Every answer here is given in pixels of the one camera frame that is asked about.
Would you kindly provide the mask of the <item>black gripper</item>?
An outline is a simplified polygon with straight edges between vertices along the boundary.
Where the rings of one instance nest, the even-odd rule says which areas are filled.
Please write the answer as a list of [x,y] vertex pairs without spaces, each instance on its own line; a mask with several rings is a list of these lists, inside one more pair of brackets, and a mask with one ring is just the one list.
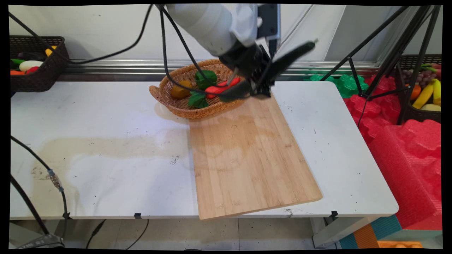
[[231,50],[219,56],[222,64],[234,71],[237,75],[251,84],[250,97],[267,99],[272,96],[271,87],[275,85],[275,80],[264,77],[264,73],[276,73],[273,58],[276,53],[270,56],[262,45],[254,44],[249,48],[240,43],[236,43]]

